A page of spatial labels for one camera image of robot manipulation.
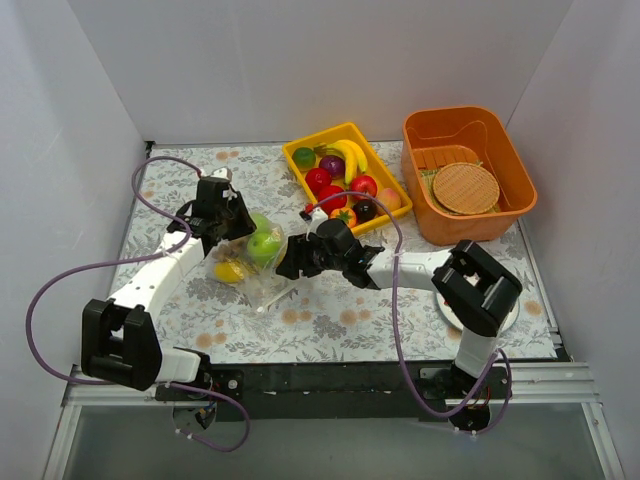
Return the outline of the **clear zip top bag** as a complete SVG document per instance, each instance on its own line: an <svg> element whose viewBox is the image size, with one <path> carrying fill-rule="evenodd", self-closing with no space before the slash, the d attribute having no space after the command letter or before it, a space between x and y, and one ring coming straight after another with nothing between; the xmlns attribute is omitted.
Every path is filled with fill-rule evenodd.
<svg viewBox="0 0 640 480"><path fill-rule="evenodd" d="M214 247L205 258L208 277L219 284L230 286L244 295L247 298L248 304L257 313L265 313L269 307L293 288L291 280L279 276L275 272L276 267L285 254L287 236L278 223L272 220L270 221L273 225L272 232L278 233L282 239L282 246L278 256L264 268L260 268L253 263L247 254L247 243L254 233L238 240L221 242L218 246ZM214 265L224 261L235 261L243 267L244 280L242 282L225 284L214 278Z"/></svg>

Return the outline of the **dark fake plum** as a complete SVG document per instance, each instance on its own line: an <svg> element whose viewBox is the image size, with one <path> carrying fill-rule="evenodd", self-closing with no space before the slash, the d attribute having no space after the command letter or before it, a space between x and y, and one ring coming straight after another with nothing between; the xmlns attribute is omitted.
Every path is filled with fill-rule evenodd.
<svg viewBox="0 0 640 480"><path fill-rule="evenodd" d="M352 210L359 224L369 222L377 216L376 204L371 199L361 199L357 201L353 204Z"/></svg>

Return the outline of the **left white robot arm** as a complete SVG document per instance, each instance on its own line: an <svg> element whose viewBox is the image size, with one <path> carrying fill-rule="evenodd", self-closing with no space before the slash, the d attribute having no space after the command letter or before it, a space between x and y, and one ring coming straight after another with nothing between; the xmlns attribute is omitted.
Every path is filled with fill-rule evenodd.
<svg viewBox="0 0 640 480"><path fill-rule="evenodd" d="M220 168L198 180L196 198L183 205L167 227L158 257L107 300L88 302L82 313L81 369L93 378L144 391L178 382L193 400L213 386L195 351L160 346L154 323L183 279L223 241L256 230L232 173Z"/></svg>

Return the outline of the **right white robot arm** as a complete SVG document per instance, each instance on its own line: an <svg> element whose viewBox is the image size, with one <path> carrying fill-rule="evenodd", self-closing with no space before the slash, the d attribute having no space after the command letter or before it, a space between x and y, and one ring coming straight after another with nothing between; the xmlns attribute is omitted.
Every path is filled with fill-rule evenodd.
<svg viewBox="0 0 640 480"><path fill-rule="evenodd" d="M475 397L489 384L486 365L494 354L506 317L523 287L520 280L471 240L450 250L402 253L362 244L339 220L326 220L315 231L291 236L276 267L289 280L337 271L361 289L412 288L440 294L463 325L451 367L454 389Z"/></svg>

